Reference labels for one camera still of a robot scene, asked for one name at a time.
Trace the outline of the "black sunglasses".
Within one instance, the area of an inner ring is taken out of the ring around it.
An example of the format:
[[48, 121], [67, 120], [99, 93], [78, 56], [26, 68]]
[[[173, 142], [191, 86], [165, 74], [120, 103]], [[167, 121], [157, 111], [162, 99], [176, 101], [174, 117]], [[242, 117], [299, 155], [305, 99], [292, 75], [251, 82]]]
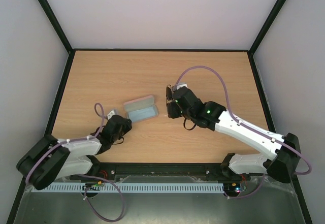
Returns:
[[177, 107], [176, 101], [172, 97], [173, 91], [170, 84], [166, 86], [166, 106]]

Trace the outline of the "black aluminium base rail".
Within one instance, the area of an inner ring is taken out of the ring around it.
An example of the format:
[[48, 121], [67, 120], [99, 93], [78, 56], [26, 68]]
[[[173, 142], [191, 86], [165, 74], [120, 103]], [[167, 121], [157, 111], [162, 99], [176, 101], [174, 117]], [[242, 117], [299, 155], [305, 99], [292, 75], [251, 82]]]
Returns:
[[99, 163], [94, 174], [112, 180], [117, 175], [163, 175], [163, 176], [203, 176], [207, 180], [239, 180], [241, 175], [266, 174], [273, 179], [288, 183], [295, 170], [290, 164], [270, 160], [253, 163], [224, 159], [221, 163]]

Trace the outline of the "pink grey glasses case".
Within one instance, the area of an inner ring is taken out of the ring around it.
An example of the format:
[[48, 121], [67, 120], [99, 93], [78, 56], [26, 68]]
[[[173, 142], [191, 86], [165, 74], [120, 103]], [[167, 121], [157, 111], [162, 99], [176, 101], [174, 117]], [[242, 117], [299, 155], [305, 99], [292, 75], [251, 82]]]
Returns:
[[133, 123], [155, 118], [159, 115], [154, 95], [148, 95], [123, 104], [126, 117]]

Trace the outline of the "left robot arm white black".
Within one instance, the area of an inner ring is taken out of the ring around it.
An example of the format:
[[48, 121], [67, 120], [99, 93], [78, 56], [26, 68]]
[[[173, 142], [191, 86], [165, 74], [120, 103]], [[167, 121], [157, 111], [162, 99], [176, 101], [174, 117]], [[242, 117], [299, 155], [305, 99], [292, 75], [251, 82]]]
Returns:
[[16, 169], [37, 190], [59, 178], [95, 174], [99, 169], [95, 156], [123, 140], [131, 129], [130, 119], [112, 115], [102, 129], [84, 138], [64, 140], [45, 135], [18, 161]]

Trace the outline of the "light blue cleaning cloth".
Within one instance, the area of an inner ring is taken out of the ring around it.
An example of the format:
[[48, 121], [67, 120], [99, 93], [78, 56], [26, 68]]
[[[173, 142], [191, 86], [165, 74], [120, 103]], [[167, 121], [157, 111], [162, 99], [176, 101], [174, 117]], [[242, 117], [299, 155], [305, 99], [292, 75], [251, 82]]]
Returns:
[[144, 109], [139, 109], [128, 113], [129, 119], [133, 122], [150, 119], [155, 117], [156, 115], [157, 112], [154, 107], [147, 107]]

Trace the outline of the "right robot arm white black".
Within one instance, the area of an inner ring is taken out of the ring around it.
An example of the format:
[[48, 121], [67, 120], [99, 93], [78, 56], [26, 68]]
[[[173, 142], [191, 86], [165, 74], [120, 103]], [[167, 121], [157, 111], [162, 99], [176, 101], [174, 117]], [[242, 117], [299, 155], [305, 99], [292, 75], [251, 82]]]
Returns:
[[194, 127], [209, 129], [231, 136], [256, 149], [257, 154], [240, 155], [229, 153], [220, 165], [222, 175], [233, 179], [241, 174], [266, 174], [273, 179], [290, 183], [300, 160], [299, 139], [296, 135], [266, 131], [251, 124], [216, 102], [203, 103], [183, 85], [166, 87], [168, 117], [183, 117]]

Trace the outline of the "black frame post left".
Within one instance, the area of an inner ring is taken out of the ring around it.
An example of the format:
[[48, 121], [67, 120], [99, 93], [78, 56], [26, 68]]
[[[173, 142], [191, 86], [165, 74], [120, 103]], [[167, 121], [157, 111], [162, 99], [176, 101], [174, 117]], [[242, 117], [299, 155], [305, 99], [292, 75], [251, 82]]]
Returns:
[[67, 51], [67, 53], [72, 53], [73, 52], [73, 48], [70, 44], [70, 42], [68, 41], [67, 36], [65, 35], [58, 19], [55, 16], [55, 13], [53, 12], [48, 0], [37, 0], [40, 4], [40, 6], [42, 7], [44, 13], [46, 14], [48, 20], [50, 21], [52, 27], [54, 28], [57, 36], [59, 37], [61, 43], [63, 44], [65, 50]]

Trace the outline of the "black frame post right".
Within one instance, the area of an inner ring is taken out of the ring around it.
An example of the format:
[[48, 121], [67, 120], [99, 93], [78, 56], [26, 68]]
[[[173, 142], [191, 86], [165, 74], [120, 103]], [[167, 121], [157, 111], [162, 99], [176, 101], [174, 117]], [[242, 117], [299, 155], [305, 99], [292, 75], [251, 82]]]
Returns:
[[270, 27], [272, 26], [273, 22], [275, 21], [276, 17], [278, 16], [279, 12], [281, 11], [286, 1], [287, 0], [276, 0], [265, 22], [263, 23], [261, 29], [259, 30], [254, 42], [252, 43], [249, 49], [249, 53], [251, 53], [252, 55], [256, 53], [257, 49], [259, 48], [264, 37], [266, 36], [267, 32], [269, 31]]

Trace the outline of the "black frame post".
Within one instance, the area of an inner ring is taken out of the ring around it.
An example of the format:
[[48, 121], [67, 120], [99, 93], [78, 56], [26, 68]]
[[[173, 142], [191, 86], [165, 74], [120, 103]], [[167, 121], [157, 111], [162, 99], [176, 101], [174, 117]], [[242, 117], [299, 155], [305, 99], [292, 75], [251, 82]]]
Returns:
[[261, 29], [259, 30], [254, 42], [252, 43], [249, 49], [249, 53], [251, 53], [252, 55], [256, 53], [257, 49], [259, 48], [264, 37], [266, 36], [267, 32], [269, 31], [270, 27], [272, 26], [273, 22], [275, 21], [276, 17], [278, 16], [279, 12], [281, 11], [286, 1], [287, 0], [276, 0], [265, 22], [263, 23]]
[[63, 44], [65, 50], [67, 51], [67, 53], [72, 53], [73, 52], [73, 48], [70, 44], [70, 42], [68, 41], [67, 36], [65, 35], [58, 19], [55, 16], [55, 13], [53, 12], [48, 0], [37, 0], [40, 4], [40, 6], [42, 7], [44, 13], [46, 14], [48, 20], [50, 21], [52, 27], [54, 28], [57, 36], [59, 37], [61, 43]]

